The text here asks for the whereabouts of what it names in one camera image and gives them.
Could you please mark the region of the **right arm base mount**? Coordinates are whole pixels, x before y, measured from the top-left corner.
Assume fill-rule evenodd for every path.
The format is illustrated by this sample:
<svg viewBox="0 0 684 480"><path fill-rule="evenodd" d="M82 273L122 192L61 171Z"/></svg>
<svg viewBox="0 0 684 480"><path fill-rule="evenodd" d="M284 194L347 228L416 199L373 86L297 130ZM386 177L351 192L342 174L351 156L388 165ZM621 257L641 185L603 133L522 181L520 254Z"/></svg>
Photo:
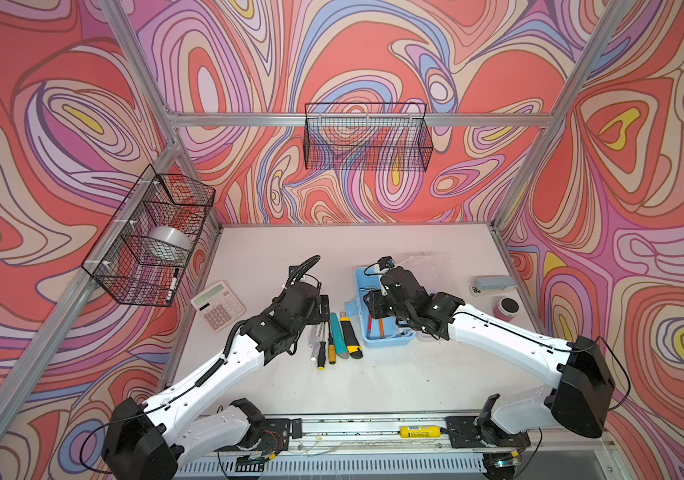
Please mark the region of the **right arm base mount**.
<svg viewBox="0 0 684 480"><path fill-rule="evenodd" d="M476 416L448 416L441 432L449 437L453 448L510 448L523 451L531 446L526 432L509 434L490 421Z"/></svg>

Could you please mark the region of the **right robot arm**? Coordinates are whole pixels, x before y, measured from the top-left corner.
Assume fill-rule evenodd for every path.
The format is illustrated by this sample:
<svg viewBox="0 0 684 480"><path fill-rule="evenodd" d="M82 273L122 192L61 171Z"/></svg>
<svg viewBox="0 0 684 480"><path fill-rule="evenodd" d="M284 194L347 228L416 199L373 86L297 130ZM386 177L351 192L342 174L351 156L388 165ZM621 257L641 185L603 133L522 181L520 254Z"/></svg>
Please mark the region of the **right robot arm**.
<svg viewBox="0 0 684 480"><path fill-rule="evenodd" d="M397 326L433 339L480 348L540 380L540 387L516 396L487 398L474 421L485 444L497 446L551 426L586 438L602 436L615 381L597 341L548 337L493 317L455 295L431 293L389 257L363 273L377 282L364 296L372 317L392 317Z"/></svg>

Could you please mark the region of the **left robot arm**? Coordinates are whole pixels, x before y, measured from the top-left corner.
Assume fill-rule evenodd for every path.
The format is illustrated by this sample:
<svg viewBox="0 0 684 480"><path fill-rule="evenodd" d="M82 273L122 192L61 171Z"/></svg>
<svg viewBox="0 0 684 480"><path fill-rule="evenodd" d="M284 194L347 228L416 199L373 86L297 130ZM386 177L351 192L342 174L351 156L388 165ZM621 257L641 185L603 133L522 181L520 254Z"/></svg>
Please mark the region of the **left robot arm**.
<svg viewBox="0 0 684 480"><path fill-rule="evenodd" d="M171 479L178 469L223 447L269 454L283 442L249 400L206 410L248 375L293 353L308 325L323 319L317 285L293 280L260 314L233 325L224 348L183 380L144 402L113 411L101 457L117 479Z"/></svg>

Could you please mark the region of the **teal utility knife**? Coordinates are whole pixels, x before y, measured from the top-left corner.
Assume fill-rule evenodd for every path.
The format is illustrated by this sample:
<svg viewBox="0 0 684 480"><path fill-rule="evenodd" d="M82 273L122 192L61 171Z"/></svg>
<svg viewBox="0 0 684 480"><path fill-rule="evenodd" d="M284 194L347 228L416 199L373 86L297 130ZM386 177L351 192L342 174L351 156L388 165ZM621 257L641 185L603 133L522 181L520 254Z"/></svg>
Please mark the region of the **teal utility knife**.
<svg viewBox="0 0 684 480"><path fill-rule="evenodd" d="M348 359L349 353L345 343L342 325L336 313L330 314L330 330L336 356L341 359Z"/></svg>

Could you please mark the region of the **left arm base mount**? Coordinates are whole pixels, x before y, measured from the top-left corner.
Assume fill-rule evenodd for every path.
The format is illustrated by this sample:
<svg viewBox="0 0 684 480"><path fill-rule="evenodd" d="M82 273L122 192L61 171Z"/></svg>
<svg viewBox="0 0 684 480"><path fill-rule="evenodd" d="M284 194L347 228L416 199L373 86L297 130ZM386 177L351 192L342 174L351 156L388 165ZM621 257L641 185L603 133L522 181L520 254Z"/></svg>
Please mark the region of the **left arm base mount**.
<svg viewBox="0 0 684 480"><path fill-rule="evenodd" d="M251 426L237 444L224 446L218 452L260 452L263 455L279 454L289 449L292 440L303 437L301 418L268 417Z"/></svg>

